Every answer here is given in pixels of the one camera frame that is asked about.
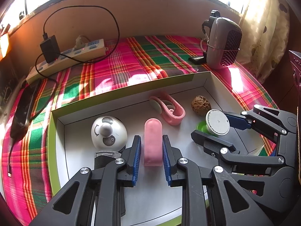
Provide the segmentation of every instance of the lamp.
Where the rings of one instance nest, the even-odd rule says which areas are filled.
[[[9,50],[9,39],[6,33],[0,37],[0,60],[6,56]]]

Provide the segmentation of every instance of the curtain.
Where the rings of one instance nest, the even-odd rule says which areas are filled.
[[[289,6],[285,0],[246,0],[239,25],[243,36],[236,61],[263,83],[286,50]]]

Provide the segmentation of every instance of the black cable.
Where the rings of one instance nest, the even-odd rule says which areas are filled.
[[[7,174],[9,177],[11,177],[11,153],[13,150],[14,143],[15,143],[15,140],[13,138],[10,138],[9,145],[8,145],[9,154],[8,154],[8,163],[7,163]]]
[[[35,115],[34,115],[33,117],[31,117],[30,122],[31,122],[33,119],[35,119],[35,118],[36,118],[36,117],[37,117],[37,116],[38,116],[38,115],[46,108],[46,106],[49,104],[50,100],[54,97],[55,92],[56,92],[56,90],[57,90],[57,88],[58,88],[58,82],[57,82],[55,79],[50,78],[50,77],[47,77],[47,76],[43,75],[41,72],[38,71],[38,68],[37,68],[37,62],[38,62],[38,59],[39,59],[42,55],[43,55],[43,53],[41,53],[41,54],[37,57],[37,59],[36,59],[36,62],[35,62],[35,68],[36,68],[36,71],[37,71],[38,74],[41,75],[42,77],[44,77],[44,78],[46,78],[46,79],[48,79],[48,80],[54,82],[54,83],[55,83],[55,89],[54,89],[53,92],[51,93],[49,99],[46,101],[46,103],[44,104],[44,106],[43,106],[37,113],[35,113]]]
[[[295,86],[295,84],[292,85],[292,87],[288,90],[288,92],[286,93],[286,95],[278,102],[277,105],[279,105],[279,104],[282,102],[282,100],[284,100],[284,98],[288,95],[288,93],[292,90],[292,88],[293,88],[294,86]]]
[[[114,48],[111,50],[111,52],[110,52],[109,54],[105,55],[103,58],[101,58],[101,59],[99,59],[99,60],[96,60],[96,61],[81,61],[81,60],[78,60],[78,59],[69,57],[69,56],[67,56],[67,55],[64,55],[64,54],[62,54],[62,53],[57,53],[57,52],[46,52],[46,53],[56,53],[56,54],[58,54],[58,55],[62,55],[62,56],[64,56],[64,57],[66,57],[66,58],[69,58],[69,59],[72,59],[72,60],[74,60],[74,61],[76,61],[76,62],[79,62],[78,64],[81,64],[81,63],[97,63],[97,62],[100,62],[100,61],[106,59],[107,57],[109,57],[109,56],[115,51],[115,49],[116,49],[116,47],[117,47],[117,45],[118,45],[118,43],[119,43],[119,39],[120,39],[120,30],[119,30],[119,25],[118,25],[118,23],[117,23],[117,20],[116,20],[115,16],[111,13],[111,11],[109,11],[108,9],[106,9],[106,8],[104,8],[104,7],[101,7],[101,6],[95,6],[95,5],[74,5],[74,6],[62,7],[62,8],[60,8],[60,9],[54,11],[51,15],[48,16],[48,18],[46,19],[46,21],[45,21],[45,23],[44,23],[44,26],[43,26],[43,32],[44,32],[43,37],[44,37],[44,35],[47,36],[47,33],[45,32],[45,25],[46,25],[46,22],[48,21],[48,19],[49,19],[53,14],[55,14],[56,12],[58,12],[58,11],[60,11],[60,10],[62,10],[62,9],[65,9],[65,8],[70,8],[70,7],[98,7],[98,8],[101,8],[101,9],[104,9],[104,10],[108,11],[109,14],[113,17],[113,19],[114,19],[114,21],[115,21],[115,24],[116,24],[116,27],[117,27],[117,32],[118,32],[118,38],[117,38],[117,42],[116,42]],[[41,109],[40,109],[40,110],[39,110],[39,111],[38,111],[31,119],[30,119],[30,121],[32,121],[33,119],[35,119],[35,118],[36,118],[36,117],[37,117],[37,116],[38,116],[38,115],[46,108],[46,106],[49,104],[50,100],[54,97],[55,92],[56,92],[56,89],[57,89],[57,87],[58,87],[58,82],[57,82],[55,79],[43,75],[42,73],[39,72],[39,70],[38,70],[38,68],[37,68],[37,61],[38,61],[38,59],[39,59],[42,55],[43,55],[43,53],[41,53],[41,54],[38,56],[38,58],[36,59],[36,62],[35,62],[35,68],[36,68],[36,71],[37,71],[37,73],[38,73],[39,75],[41,75],[42,77],[47,78],[48,80],[55,82],[55,89],[53,90],[53,92],[52,92],[50,98],[47,100],[47,102],[45,103],[45,105],[44,105],[44,106],[43,106],[43,107],[42,107],[42,108],[41,108]]]
[[[45,23],[44,23],[44,26],[43,26],[43,33],[44,33],[44,34],[43,34],[43,38],[44,38],[44,40],[46,40],[46,39],[48,38],[47,33],[45,32],[45,25],[46,25],[46,22],[48,21],[48,19],[49,19],[52,15],[54,15],[56,12],[58,12],[58,11],[60,11],[60,10],[62,10],[62,9],[65,9],[65,8],[70,8],[70,7],[97,7],[97,8],[101,8],[101,9],[106,10],[106,11],[113,17],[114,22],[115,22],[115,24],[116,24],[116,28],[117,28],[117,32],[118,32],[117,42],[116,42],[114,48],[112,49],[112,51],[111,51],[108,55],[106,55],[106,56],[104,56],[103,58],[101,58],[101,59],[99,59],[99,60],[96,60],[96,61],[86,61],[86,62],[85,62],[85,61],[81,61],[81,60],[78,60],[78,59],[74,59],[74,58],[69,57],[69,56],[67,56],[67,55],[64,55],[64,54],[62,54],[62,53],[56,53],[56,54],[59,54],[59,55],[62,55],[62,56],[64,56],[64,57],[66,57],[66,58],[69,58],[69,59],[72,59],[72,60],[74,60],[74,61],[77,61],[77,62],[79,62],[78,64],[80,64],[80,63],[97,63],[97,62],[100,62],[100,61],[106,59],[107,57],[109,57],[109,56],[115,51],[115,49],[117,48],[117,45],[118,45],[119,39],[120,39],[120,30],[119,30],[119,25],[118,25],[118,23],[117,23],[117,20],[116,20],[115,16],[112,14],[112,12],[111,12],[109,9],[107,9],[107,8],[105,8],[105,7],[102,7],[102,6],[96,6],[96,5],[74,5],[74,6],[62,7],[62,8],[60,8],[60,9],[54,11],[54,12],[53,12],[52,14],[50,14],[50,15],[48,16],[48,18],[45,20]]]
[[[119,25],[118,25],[118,23],[117,23],[117,20],[116,20],[115,16],[111,13],[111,11],[109,11],[108,9],[106,9],[106,8],[104,8],[104,7],[101,7],[101,6],[95,6],[95,5],[91,5],[91,6],[90,6],[90,5],[75,5],[75,6],[62,7],[62,8],[60,8],[60,9],[54,11],[54,12],[46,19],[46,21],[45,21],[45,23],[44,23],[44,26],[43,26],[43,33],[44,33],[44,34],[43,34],[43,38],[44,38],[44,40],[46,40],[46,39],[48,38],[47,33],[45,32],[45,25],[46,25],[47,20],[48,20],[53,14],[55,14],[56,12],[58,12],[58,11],[60,11],[60,10],[62,10],[62,9],[65,9],[65,8],[70,8],[70,7],[98,7],[98,8],[104,9],[104,10],[106,10],[107,12],[109,12],[109,14],[113,17],[113,19],[114,19],[114,21],[115,21],[115,24],[116,24],[116,27],[117,27],[117,32],[118,32],[118,38],[117,38],[117,42],[116,42],[114,48],[112,49],[112,51],[111,51],[108,55],[106,55],[106,56],[104,56],[103,58],[101,58],[101,59],[99,59],[99,60],[96,60],[96,61],[81,61],[81,60],[78,60],[78,59],[69,57],[69,56],[67,56],[67,55],[64,55],[64,54],[62,54],[62,53],[57,53],[57,52],[44,52],[44,53],[56,53],[56,54],[58,54],[58,55],[62,55],[62,56],[64,56],[64,57],[66,57],[66,58],[69,58],[69,59],[72,59],[72,60],[74,60],[74,61],[76,61],[76,62],[79,62],[78,64],[81,64],[81,63],[97,63],[97,62],[100,62],[100,61],[106,59],[107,57],[109,57],[109,56],[115,51],[115,49],[117,48],[117,45],[118,45],[119,39],[120,39],[120,30],[119,30]],[[41,75],[42,77],[44,77],[44,78],[46,78],[46,79],[48,79],[48,80],[50,80],[50,81],[53,81],[53,82],[55,83],[55,89],[54,89],[53,92],[51,93],[51,96],[50,96],[49,99],[46,101],[46,103],[44,104],[44,106],[43,106],[37,113],[35,113],[35,115],[34,115],[33,117],[31,117],[30,122],[31,122],[33,119],[35,119],[35,118],[36,118],[36,117],[37,117],[37,116],[38,116],[38,115],[46,108],[46,106],[49,104],[50,100],[54,97],[55,92],[56,92],[56,90],[57,90],[57,88],[58,88],[58,82],[57,82],[55,79],[43,75],[41,72],[39,72],[39,70],[38,70],[38,68],[37,68],[37,62],[38,62],[39,58],[40,58],[42,55],[44,55],[44,54],[41,53],[41,54],[37,57],[37,59],[36,59],[36,62],[35,62],[35,68],[36,68],[36,71],[37,71],[37,73],[38,73],[39,75]],[[9,176],[9,177],[11,177],[11,161],[10,161],[10,159],[11,159],[11,153],[12,153],[12,147],[13,147],[13,144],[14,144],[14,140],[11,138],[10,144],[9,144],[9,155],[8,155],[8,176]]]

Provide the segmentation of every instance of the wall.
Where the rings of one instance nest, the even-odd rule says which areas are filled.
[[[63,0],[30,18],[11,35],[10,56],[19,75],[26,75],[41,53],[46,18],[56,9],[69,5],[106,7],[116,17],[122,38],[154,34],[202,37],[201,24],[212,9],[237,23],[240,20],[237,14],[208,0]],[[113,19],[98,8],[62,10],[49,19],[46,32],[48,36],[55,34],[61,51],[72,48],[81,34],[90,40],[117,38]]]
[[[264,88],[271,95],[278,107],[282,110],[297,114],[298,92],[294,85],[293,70],[288,51],[301,52],[301,24],[290,9],[290,34],[284,56],[279,65],[270,74]]]

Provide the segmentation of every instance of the plaid blanket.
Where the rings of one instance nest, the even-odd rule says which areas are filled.
[[[111,50],[115,41],[106,42]],[[96,64],[77,65],[52,77],[58,81],[54,98],[31,123],[23,140],[13,147],[11,156],[12,178],[7,177],[8,144],[12,118],[22,94],[11,111],[2,151],[2,172],[8,206],[23,225],[43,209],[52,198],[47,166],[47,130],[50,112],[74,101],[114,89],[181,74],[210,70],[207,65],[188,62],[191,56],[202,55],[200,39],[181,36],[145,36],[121,39],[113,54]],[[243,109],[254,104],[277,108],[264,88],[242,66],[213,71],[231,91]],[[35,114],[53,91],[53,83],[43,80],[35,101]],[[271,155],[274,144],[263,138],[261,155]]]

